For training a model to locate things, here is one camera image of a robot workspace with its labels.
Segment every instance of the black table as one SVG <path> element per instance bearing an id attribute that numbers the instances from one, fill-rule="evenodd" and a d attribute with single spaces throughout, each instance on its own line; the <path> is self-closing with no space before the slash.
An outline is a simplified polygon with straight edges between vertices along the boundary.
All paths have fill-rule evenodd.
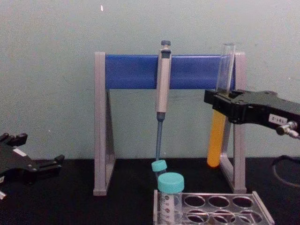
<path id="1" fill-rule="evenodd" d="M 257 191 L 277 225 L 300 224 L 300 188 L 284 186 L 270 168 L 272 158 L 246 159 L 246 187 Z M 117 160 L 107 196 L 92 195 L 93 160 L 66 160 L 60 176 L 33 186 L 8 183 L 0 202 L 1 225 L 147 225 L 153 220 L 152 159 Z M 168 171 L 185 178 L 184 192 L 231 193 L 219 169 L 206 159 L 167 159 Z M 278 174 L 300 183 L 300 166 L 281 162 Z"/>

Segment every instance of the black cable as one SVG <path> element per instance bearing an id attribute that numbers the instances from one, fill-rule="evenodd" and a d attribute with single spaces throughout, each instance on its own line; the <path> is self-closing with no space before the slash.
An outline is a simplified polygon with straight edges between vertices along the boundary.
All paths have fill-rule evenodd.
<path id="1" fill-rule="evenodd" d="M 297 158 L 293 158 L 293 157 L 290 157 L 290 156 L 280 156 L 280 157 L 277 157 L 276 159 L 274 159 L 274 161 L 272 162 L 272 169 L 273 169 L 273 174 L 274 176 L 282 183 L 286 184 L 286 185 L 289 185 L 291 187 L 295 187 L 295 188 L 300 188 L 300 184 L 295 184 L 295 183 L 291 183 L 291 182 L 288 182 L 284 179 L 282 179 L 281 177 L 279 177 L 279 175 L 277 174 L 276 172 L 276 165 L 282 161 L 282 160 L 288 160 L 288 161 L 291 161 L 291 162 L 294 162 L 296 164 L 300 164 L 300 159 L 297 159 Z"/>

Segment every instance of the teal screw cap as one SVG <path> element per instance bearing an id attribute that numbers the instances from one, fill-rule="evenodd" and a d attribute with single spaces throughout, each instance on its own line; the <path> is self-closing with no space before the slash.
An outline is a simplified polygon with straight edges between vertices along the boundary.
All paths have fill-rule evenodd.
<path id="1" fill-rule="evenodd" d="M 184 189 L 184 178 L 176 172 L 163 173 L 158 177 L 158 189 L 167 194 L 179 193 Z"/>
<path id="2" fill-rule="evenodd" d="M 152 171 L 159 172 L 167 168 L 167 163 L 163 159 L 151 163 Z"/>

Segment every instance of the pipette stand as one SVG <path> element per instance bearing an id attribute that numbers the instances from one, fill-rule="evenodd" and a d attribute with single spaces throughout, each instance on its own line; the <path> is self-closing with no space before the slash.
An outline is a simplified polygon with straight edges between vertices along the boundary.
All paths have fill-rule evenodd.
<path id="1" fill-rule="evenodd" d="M 219 55 L 173 55 L 170 89 L 215 89 Z M 106 195 L 115 164 L 110 89 L 155 89 L 157 55 L 95 52 L 95 196 Z M 246 87 L 246 56 L 235 54 L 232 87 Z M 245 187 L 245 128 L 233 126 L 233 164 L 227 156 L 231 124 L 226 121 L 220 167 L 235 194 Z"/>

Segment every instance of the label sticker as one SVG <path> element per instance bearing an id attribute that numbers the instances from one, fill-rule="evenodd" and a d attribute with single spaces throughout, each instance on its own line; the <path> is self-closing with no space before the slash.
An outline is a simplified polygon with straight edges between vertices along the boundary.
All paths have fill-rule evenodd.
<path id="1" fill-rule="evenodd" d="M 287 124 L 287 118 L 277 116 L 277 115 L 274 115 L 274 114 L 270 114 L 269 122 L 276 123 L 278 125 L 284 125 L 284 124 Z"/>
<path id="2" fill-rule="evenodd" d="M 20 156 L 27 156 L 24 152 L 22 152 L 21 150 L 19 150 L 19 149 L 14 149 L 14 152 L 15 153 L 18 153 Z"/>

